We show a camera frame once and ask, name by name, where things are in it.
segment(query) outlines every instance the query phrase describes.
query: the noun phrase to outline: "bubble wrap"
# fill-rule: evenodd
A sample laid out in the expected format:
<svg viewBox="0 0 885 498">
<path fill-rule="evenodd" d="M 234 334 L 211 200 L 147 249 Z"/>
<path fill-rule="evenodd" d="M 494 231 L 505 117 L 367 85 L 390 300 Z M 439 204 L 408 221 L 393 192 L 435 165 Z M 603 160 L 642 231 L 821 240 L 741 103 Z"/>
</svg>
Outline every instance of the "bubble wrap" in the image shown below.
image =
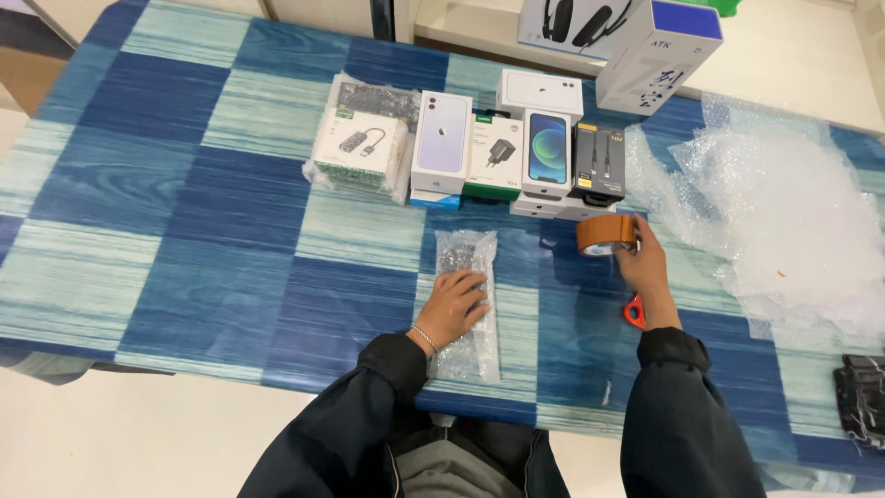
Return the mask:
<svg viewBox="0 0 885 498">
<path fill-rule="evenodd" d="M 885 336 L 885 237 L 875 199 L 825 122 L 704 94 L 708 128 L 669 149 L 668 173 L 627 130 L 632 195 L 715 273 L 763 337 L 771 323 L 833 323 L 855 342 Z"/>
<path fill-rule="evenodd" d="M 477 287 L 489 295 L 482 303 L 490 303 L 492 308 L 467 334 L 435 356 L 430 364 L 430 377 L 462 379 L 479 376 L 486 384 L 501 381 L 495 315 L 495 275 L 492 271 L 496 252 L 495 231 L 436 231 L 436 274 L 439 276 L 459 269 L 481 272 L 489 279 Z"/>
<path fill-rule="evenodd" d="M 406 172 L 412 168 L 412 153 L 406 151 L 406 146 L 410 140 L 414 141 L 420 101 L 421 94 L 417 90 L 370 85 L 345 73 L 337 74 L 332 81 L 326 111 L 320 120 L 311 158 L 302 166 L 304 177 L 312 184 L 329 189 L 341 187 L 390 195 L 394 202 L 404 206 L 408 194 L 408 182 L 405 184 L 402 182 L 403 168 Z M 398 128 L 391 136 L 393 146 L 389 165 L 384 172 L 314 159 L 317 157 L 320 134 L 327 129 L 328 120 L 333 119 L 340 109 L 377 114 L 402 121 L 402 129 Z"/>
</svg>

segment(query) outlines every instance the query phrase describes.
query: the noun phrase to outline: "hand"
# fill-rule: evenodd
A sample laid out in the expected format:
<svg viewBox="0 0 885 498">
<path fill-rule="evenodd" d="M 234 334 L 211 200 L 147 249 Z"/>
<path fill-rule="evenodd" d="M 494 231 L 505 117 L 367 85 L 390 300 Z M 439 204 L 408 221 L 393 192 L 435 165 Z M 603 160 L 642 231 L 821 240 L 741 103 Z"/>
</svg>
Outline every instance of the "hand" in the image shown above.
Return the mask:
<svg viewBox="0 0 885 498">
<path fill-rule="evenodd" d="M 484 304 L 476 307 L 470 315 L 467 314 L 470 307 L 486 299 L 485 291 L 471 290 L 485 281 L 485 275 L 471 269 L 461 269 L 436 278 L 434 291 L 415 321 L 415 326 L 434 341 L 436 349 L 442 350 L 469 332 L 473 324 L 492 308 Z M 427 358 L 433 356 L 434 349 L 418 331 L 411 329 L 405 335 L 424 350 Z"/>
<path fill-rule="evenodd" d="M 617 245 L 614 255 L 618 258 L 620 273 L 634 291 L 643 298 L 645 310 L 645 330 L 660 327 L 682 328 L 676 303 L 670 294 L 666 279 L 666 255 L 649 223 L 639 214 L 633 215 L 633 222 L 642 242 L 642 250 L 630 251 Z"/>
</svg>

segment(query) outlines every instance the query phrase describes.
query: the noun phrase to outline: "green bag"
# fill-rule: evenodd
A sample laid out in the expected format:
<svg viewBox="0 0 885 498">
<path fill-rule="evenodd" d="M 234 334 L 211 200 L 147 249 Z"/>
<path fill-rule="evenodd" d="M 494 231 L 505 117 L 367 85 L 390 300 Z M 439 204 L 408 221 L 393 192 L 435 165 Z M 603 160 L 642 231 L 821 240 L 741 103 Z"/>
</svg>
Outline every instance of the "green bag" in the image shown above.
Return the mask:
<svg viewBox="0 0 885 498">
<path fill-rule="evenodd" d="M 684 4 L 706 5 L 719 11 L 721 18 L 730 18 L 737 15 L 737 5 L 741 0 L 676 0 Z"/>
</svg>

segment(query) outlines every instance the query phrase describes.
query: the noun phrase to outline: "headphone image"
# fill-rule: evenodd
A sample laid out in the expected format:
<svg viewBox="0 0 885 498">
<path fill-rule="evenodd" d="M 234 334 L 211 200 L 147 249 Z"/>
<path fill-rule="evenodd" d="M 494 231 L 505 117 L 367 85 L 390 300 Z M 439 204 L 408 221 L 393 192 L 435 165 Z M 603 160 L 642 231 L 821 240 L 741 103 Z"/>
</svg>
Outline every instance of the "headphone image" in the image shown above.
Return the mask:
<svg viewBox="0 0 885 498">
<path fill-rule="evenodd" d="M 587 21 L 587 24 L 585 24 L 572 39 L 572 45 L 575 47 L 581 47 L 581 50 L 578 51 L 578 53 L 581 53 L 581 51 L 590 45 L 601 40 L 603 36 L 608 36 L 614 33 L 619 27 L 623 26 L 624 23 L 627 22 L 624 18 L 627 16 L 627 11 L 630 10 L 630 4 L 632 3 L 633 0 L 627 1 L 627 5 L 624 6 L 624 11 L 610 26 L 606 26 L 606 23 L 608 23 L 609 19 L 611 19 L 614 14 L 612 8 L 608 5 L 603 5 L 598 11 L 596 11 L 596 13 L 593 14 L 593 17 Z M 556 43 L 564 43 L 566 38 L 568 38 L 568 27 L 572 24 L 573 10 L 574 0 L 559 0 L 553 15 L 550 16 L 550 0 L 546 0 L 544 2 L 544 25 L 541 27 L 541 34 L 543 37 Z M 550 27 L 551 18 L 553 18 L 553 27 Z"/>
</svg>

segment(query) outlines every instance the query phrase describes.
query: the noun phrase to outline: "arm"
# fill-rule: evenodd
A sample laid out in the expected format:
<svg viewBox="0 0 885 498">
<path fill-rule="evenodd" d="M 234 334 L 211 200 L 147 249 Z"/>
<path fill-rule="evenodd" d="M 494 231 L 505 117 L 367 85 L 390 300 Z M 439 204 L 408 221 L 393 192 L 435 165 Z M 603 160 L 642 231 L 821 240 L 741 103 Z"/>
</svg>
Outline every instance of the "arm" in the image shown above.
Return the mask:
<svg viewBox="0 0 885 498">
<path fill-rule="evenodd" d="M 643 218 L 635 222 L 643 249 L 616 253 L 621 273 L 643 298 L 648 324 L 621 441 L 627 496 L 763 498 L 743 433 L 707 377 L 710 356 L 681 329 L 664 250 Z"/>
<path fill-rule="evenodd" d="M 485 292 L 470 291 L 485 276 L 463 270 L 437 278 L 416 325 L 442 348 L 473 327 L 488 306 L 466 310 Z M 276 437 L 258 460 L 240 498 L 357 496 L 357 475 L 380 465 L 379 452 L 397 403 L 411 403 L 427 382 L 430 342 L 410 330 L 381 334 L 357 367 L 327 387 Z"/>
</svg>

